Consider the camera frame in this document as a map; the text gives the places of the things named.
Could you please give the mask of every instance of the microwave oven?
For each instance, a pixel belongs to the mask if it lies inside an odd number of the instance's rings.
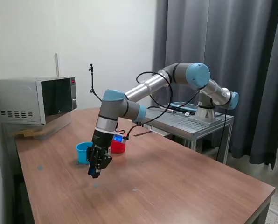
[[[47,124],[77,108],[74,77],[0,79],[0,122]]]

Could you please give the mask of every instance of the blue light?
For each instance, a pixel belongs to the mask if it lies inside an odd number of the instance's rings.
[[[115,141],[121,142],[121,141],[122,141],[122,136],[115,135],[113,139],[114,139]]]

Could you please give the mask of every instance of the robotic arm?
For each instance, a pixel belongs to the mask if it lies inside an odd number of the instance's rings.
[[[146,108],[136,102],[167,86],[167,81],[188,84],[192,89],[200,90],[198,109],[195,113],[199,119],[214,119],[214,106],[232,110],[238,103],[238,93],[222,88],[210,79],[209,69],[202,63],[176,63],[161,69],[158,73],[161,76],[154,75],[125,93],[117,90],[105,91],[92,137],[93,144],[87,148],[87,161],[90,162],[88,174],[93,178],[98,178],[101,170],[112,160],[108,148],[113,135],[120,135],[115,131],[118,118],[143,121]]]

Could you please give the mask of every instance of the gray curtain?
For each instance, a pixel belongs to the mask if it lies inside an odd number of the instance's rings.
[[[274,166],[278,147],[278,0],[159,0],[154,70],[203,62],[211,78],[239,93],[230,150]],[[174,101],[194,91],[173,85]],[[169,90],[155,99],[168,103]]]

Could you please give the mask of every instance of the blue cup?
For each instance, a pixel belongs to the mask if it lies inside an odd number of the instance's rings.
[[[76,145],[79,163],[89,164],[89,162],[86,160],[87,146],[89,146],[89,147],[92,146],[92,142],[81,142],[78,145]]]

